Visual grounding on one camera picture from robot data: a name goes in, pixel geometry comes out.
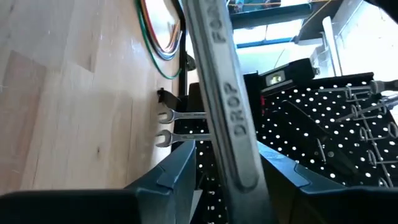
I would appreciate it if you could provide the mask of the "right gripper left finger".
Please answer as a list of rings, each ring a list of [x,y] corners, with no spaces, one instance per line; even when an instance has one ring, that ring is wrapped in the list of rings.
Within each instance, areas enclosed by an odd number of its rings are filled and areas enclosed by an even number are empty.
[[[0,224],[189,224],[195,165],[189,141],[123,189],[8,193]]]

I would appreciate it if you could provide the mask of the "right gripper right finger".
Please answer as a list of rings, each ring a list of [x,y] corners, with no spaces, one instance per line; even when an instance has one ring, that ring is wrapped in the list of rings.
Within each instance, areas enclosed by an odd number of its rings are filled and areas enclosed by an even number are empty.
[[[257,145],[279,224],[398,224],[398,188],[345,187]]]

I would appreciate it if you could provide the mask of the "silver combination wrench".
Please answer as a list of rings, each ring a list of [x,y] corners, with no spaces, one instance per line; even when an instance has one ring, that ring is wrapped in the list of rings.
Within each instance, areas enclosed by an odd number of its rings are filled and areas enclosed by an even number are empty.
[[[166,109],[159,113],[164,118],[159,119],[160,124],[170,124],[178,119],[205,119],[205,112],[177,112],[173,109]]]
[[[175,134],[171,133],[169,130],[164,129],[159,131],[156,137],[163,136],[164,141],[156,143],[157,147],[169,147],[173,143],[176,142],[184,142],[184,141],[210,141],[210,134]]]
[[[230,224],[276,224],[224,0],[182,0]]]

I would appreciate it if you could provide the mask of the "black spirit level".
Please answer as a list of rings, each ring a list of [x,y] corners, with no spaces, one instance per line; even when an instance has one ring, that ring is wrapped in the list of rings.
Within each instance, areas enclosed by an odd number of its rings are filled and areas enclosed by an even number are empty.
[[[309,58],[303,58],[260,74],[260,90],[265,95],[273,95],[307,84],[319,74],[320,69],[313,67]]]

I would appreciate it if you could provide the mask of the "black perforated pegboard stand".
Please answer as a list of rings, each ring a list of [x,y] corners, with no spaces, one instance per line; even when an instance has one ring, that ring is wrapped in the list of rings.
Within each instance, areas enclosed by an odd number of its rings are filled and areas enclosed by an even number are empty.
[[[262,126],[261,142],[265,146],[285,155],[305,168],[333,180],[345,187],[370,186],[384,187],[378,184],[378,179],[384,176],[383,170],[374,168],[368,162],[366,151],[370,144],[359,140],[359,128],[363,122],[344,121],[337,123],[336,118],[351,113],[351,104],[346,102],[343,92],[317,92],[322,86],[333,88],[368,85],[373,79],[372,73],[362,73],[343,77],[321,78],[309,81],[307,84],[295,86],[273,95],[261,93],[262,99]],[[383,97],[380,94],[372,96],[366,101],[360,102],[363,108],[367,108]],[[346,176],[335,170],[331,165],[325,164],[318,153],[314,139],[307,133],[303,134],[297,124],[292,124],[285,119],[280,106],[284,100],[288,100],[308,114],[317,124],[331,134],[333,142],[348,156],[358,169],[358,175]],[[395,122],[390,110],[382,118],[370,119],[373,135],[385,136],[384,127],[391,121]],[[398,159],[398,139],[392,141],[382,140],[378,142],[381,156],[387,160]],[[398,163],[387,165],[387,171],[391,175],[393,187],[398,188]]]

